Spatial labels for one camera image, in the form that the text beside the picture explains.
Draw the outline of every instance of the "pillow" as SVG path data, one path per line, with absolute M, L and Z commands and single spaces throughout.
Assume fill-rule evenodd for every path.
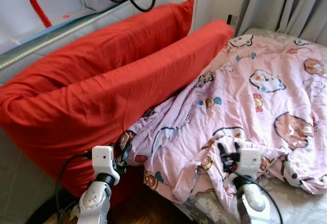
M 86 35 L 23 70 L 6 89 L 36 96 L 146 57 L 189 33 L 193 3 L 159 6 Z
M 150 56 L 51 92 L 23 97 L 4 87 L 0 124 L 56 179 L 70 156 L 116 142 L 149 107 L 189 84 L 232 35 L 226 23 L 216 21 Z M 80 196 L 92 173 L 90 161 L 76 159 L 62 185 Z

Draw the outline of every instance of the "mattress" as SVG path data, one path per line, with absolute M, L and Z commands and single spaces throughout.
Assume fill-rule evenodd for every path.
M 285 45 L 297 39 L 285 34 L 260 29 L 250 29 L 247 34 L 268 37 Z M 318 44 L 317 46 L 321 50 L 325 66 L 327 66 L 327 47 Z M 274 178 L 268 180 L 261 177 L 259 183 L 275 199 L 281 210 L 284 223 L 321 223 L 321 220 L 327 219 L 327 194 L 311 195 L 302 189 L 292 187 Z M 208 175 L 200 173 L 189 199 L 183 204 L 175 205 L 197 223 L 227 224 L 239 223 L 236 204 L 236 198 L 234 197 L 229 212 L 226 212 L 218 201 Z M 277 212 L 272 204 L 268 209 L 264 210 L 262 216 L 269 216 L 268 221 L 265 223 L 279 223 Z
M 142 7 L 150 1 L 136 0 Z M 156 0 L 156 5 L 183 1 L 186 0 Z M 0 55 L 0 85 L 54 50 L 138 13 L 129 2 L 125 2 L 105 13 L 79 19 Z M 54 180 L 29 160 L 0 129 L 0 224 L 25 222 L 53 195 L 54 187 Z

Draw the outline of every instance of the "wooden floor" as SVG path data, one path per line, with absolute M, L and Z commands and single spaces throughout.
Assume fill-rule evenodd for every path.
M 46 224 L 56 224 L 53 216 Z M 69 221 L 66 215 L 63 224 L 76 224 L 77 219 Z M 192 224 L 190 219 L 170 201 L 148 188 L 143 188 L 133 198 L 108 214 L 109 224 Z

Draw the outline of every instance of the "curtain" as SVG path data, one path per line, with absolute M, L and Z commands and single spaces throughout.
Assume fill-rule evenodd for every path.
M 236 33 L 250 28 L 327 45 L 327 0 L 244 0 Z

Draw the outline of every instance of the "blanket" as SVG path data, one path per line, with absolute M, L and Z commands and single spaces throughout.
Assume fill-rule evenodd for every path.
M 327 75 L 319 50 L 243 35 L 230 40 L 202 75 L 121 137 L 128 163 L 171 201 L 189 197 L 205 170 L 225 209 L 236 190 L 219 155 L 234 142 L 263 151 L 259 175 L 311 194 L 326 191 Z

